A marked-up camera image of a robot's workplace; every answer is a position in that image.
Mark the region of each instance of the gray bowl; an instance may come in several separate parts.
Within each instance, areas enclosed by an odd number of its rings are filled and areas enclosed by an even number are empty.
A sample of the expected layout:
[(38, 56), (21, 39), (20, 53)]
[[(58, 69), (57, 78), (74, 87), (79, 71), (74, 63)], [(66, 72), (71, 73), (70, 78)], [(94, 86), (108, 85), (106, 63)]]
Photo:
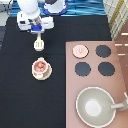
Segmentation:
[(114, 119), (116, 109), (111, 109), (114, 100), (99, 87), (82, 90), (76, 100), (76, 110), (81, 120), (94, 128), (108, 126)]

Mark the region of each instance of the small pink cup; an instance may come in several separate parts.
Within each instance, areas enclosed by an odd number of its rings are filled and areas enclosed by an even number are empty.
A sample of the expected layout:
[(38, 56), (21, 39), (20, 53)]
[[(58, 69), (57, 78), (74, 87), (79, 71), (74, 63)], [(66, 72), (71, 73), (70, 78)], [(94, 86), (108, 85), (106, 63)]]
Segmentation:
[[(45, 65), (45, 70), (44, 71), (37, 71), (37, 67), (38, 67), (38, 64), (39, 63), (43, 63)], [(37, 78), (43, 78), (43, 75), (45, 72), (47, 72), (48, 70), (48, 63), (44, 60), (44, 58), (38, 58), (37, 61), (35, 61), (32, 65), (32, 72), (34, 73), (34, 75), (37, 77)]]

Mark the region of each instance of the cup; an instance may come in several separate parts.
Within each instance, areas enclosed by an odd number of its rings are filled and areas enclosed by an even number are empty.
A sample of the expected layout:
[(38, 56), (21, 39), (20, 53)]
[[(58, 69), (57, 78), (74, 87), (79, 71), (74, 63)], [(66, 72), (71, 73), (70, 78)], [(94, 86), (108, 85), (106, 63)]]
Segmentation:
[[(43, 64), (43, 71), (40, 70), (38, 67), (39, 63)], [(51, 74), (51, 66), (49, 63), (47, 63), (43, 57), (38, 58), (37, 61), (35, 61), (32, 65), (32, 74), (34, 77), (38, 80), (43, 80), (44, 78), (47, 78)]]

